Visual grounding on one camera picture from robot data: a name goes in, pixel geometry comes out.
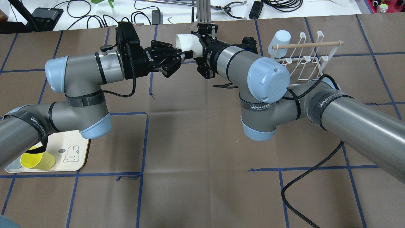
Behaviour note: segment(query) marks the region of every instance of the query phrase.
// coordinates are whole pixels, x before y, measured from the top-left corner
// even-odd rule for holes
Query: white wire rack
[[[322,31],[317,32],[317,39],[314,43],[306,43],[307,36],[304,32],[300,32],[300,39],[297,44],[289,44],[289,45],[274,45],[272,49],[274,49],[274,53],[272,55],[272,59],[275,61],[280,62],[283,66],[287,67],[290,70],[290,76],[297,77],[298,74],[298,82],[290,84],[290,86],[300,85],[305,83],[309,80],[319,78],[323,74],[323,70],[330,62],[336,51],[339,49],[341,45],[344,44],[343,41],[336,41],[336,42],[323,42],[324,34]],[[319,49],[321,47],[330,47],[332,46],[332,50],[328,55],[319,56]],[[293,49],[292,53],[289,57],[283,58],[275,58],[277,56],[277,50],[279,49]],[[309,55],[303,55],[303,53],[308,53],[309,51],[305,50],[309,49]]]

